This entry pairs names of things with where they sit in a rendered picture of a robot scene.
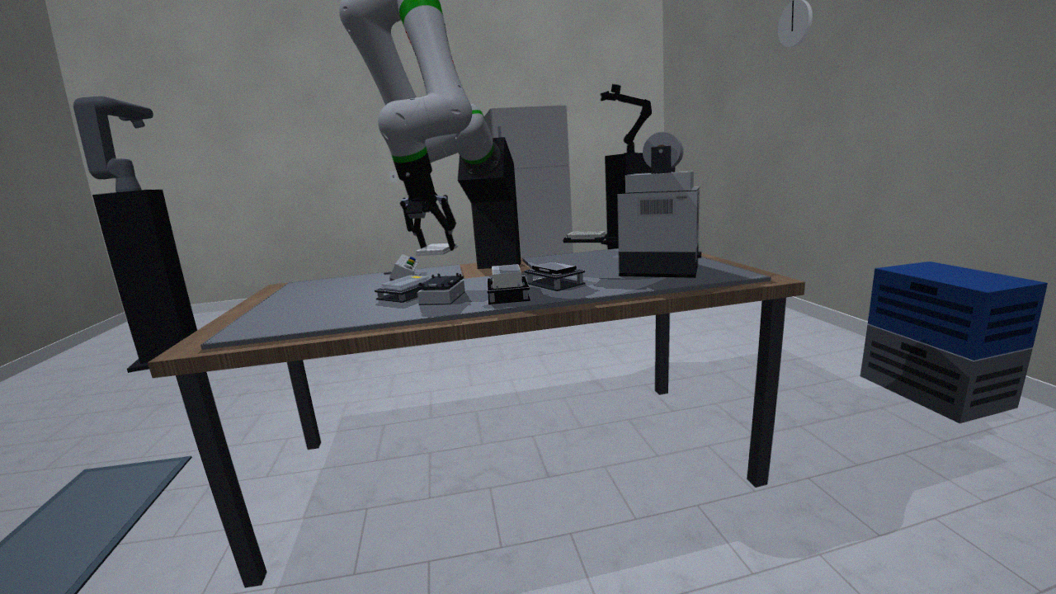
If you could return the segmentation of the clear plastic lid with yellow tape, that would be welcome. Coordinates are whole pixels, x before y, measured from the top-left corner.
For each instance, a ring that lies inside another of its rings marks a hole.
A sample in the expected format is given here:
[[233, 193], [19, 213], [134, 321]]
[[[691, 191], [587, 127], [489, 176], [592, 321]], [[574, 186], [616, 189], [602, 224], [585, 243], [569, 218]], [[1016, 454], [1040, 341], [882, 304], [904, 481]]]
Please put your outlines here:
[[429, 279], [429, 276], [404, 276], [397, 280], [389, 281], [384, 283], [382, 286], [406, 287], [408, 285], [415, 285], [415, 283], [418, 283], [420, 281], [427, 281], [427, 279]]

